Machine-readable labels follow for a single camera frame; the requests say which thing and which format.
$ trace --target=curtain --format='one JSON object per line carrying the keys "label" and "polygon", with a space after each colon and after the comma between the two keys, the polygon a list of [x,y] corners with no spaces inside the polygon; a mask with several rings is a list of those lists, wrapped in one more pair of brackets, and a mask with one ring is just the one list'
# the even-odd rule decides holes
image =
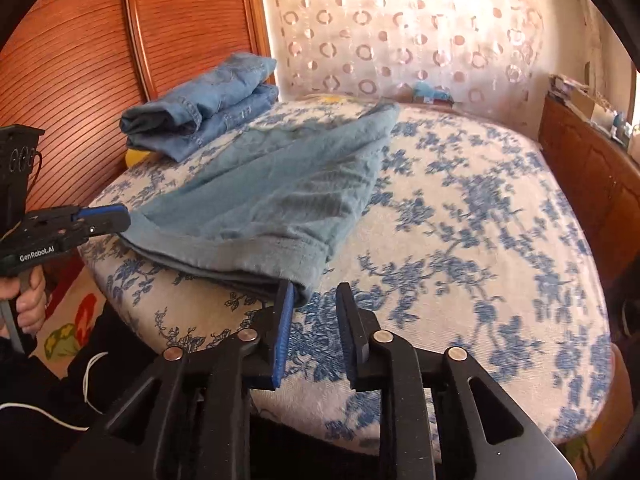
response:
{"label": "curtain", "polygon": [[518,126],[542,49],[536,0],[265,0],[283,98],[409,100],[418,81]]}

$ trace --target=teal fabric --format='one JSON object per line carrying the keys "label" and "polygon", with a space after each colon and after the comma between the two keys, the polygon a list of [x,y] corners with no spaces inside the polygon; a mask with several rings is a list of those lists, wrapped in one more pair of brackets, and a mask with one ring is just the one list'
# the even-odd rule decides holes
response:
{"label": "teal fabric", "polygon": [[384,103],[332,129],[249,129],[193,180],[133,211],[122,237],[258,298],[290,280],[303,304],[369,202],[398,113]]}

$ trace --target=black cable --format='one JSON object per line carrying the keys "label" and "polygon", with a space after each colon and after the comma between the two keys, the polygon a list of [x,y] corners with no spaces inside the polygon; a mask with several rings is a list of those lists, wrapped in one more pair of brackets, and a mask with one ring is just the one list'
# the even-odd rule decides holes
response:
{"label": "black cable", "polygon": [[29,190],[27,191],[27,196],[30,195],[31,190],[33,189],[33,186],[36,185],[36,182],[38,181],[38,176],[40,175],[40,170],[42,169],[42,154],[40,152],[35,152],[33,154],[33,160],[35,160],[36,156],[40,157],[40,160],[38,162],[38,171],[36,171],[36,174],[33,177],[33,180],[31,181],[31,185],[29,186]]}

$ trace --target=metal bolt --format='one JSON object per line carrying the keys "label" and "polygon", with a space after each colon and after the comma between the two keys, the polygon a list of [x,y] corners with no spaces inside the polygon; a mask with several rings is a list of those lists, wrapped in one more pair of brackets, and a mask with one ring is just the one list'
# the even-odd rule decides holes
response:
{"label": "metal bolt", "polygon": [[453,346],[449,348],[449,357],[451,357],[454,361],[464,361],[466,359],[466,350],[464,348],[460,348],[459,346]]}
{"label": "metal bolt", "polygon": [[257,339],[258,333],[253,328],[245,328],[238,332],[238,339],[240,341],[253,341]]}
{"label": "metal bolt", "polygon": [[394,340],[394,335],[387,330],[378,330],[374,332],[373,339],[379,343],[391,343]]}
{"label": "metal bolt", "polygon": [[184,355],[184,350],[179,346],[169,346],[164,352],[162,352],[162,357],[164,357],[167,361],[179,361],[182,359]]}

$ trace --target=floral tablecloth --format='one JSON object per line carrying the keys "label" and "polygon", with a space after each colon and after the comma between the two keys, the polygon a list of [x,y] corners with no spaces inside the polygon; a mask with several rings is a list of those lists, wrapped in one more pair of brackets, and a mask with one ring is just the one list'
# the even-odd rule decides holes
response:
{"label": "floral tablecloth", "polygon": [[[250,126],[335,124],[369,106],[316,96],[277,104]],[[183,164],[142,162],[93,205],[137,208],[180,186],[239,134]],[[116,236],[92,239],[82,256],[122,318],[157,351],[215,345],[262,307],[153,264]],[[611,377],[604,297],[584,234],[531,140],[404,106],[369,206],[294,314],[281,389],[254,392],[264,416],[375,452],[380,396],[352,392],[345,378],[334,300],[342,281],[383,328],[415,346],[468,349],[553,441],[581,434],[599,414]]]}

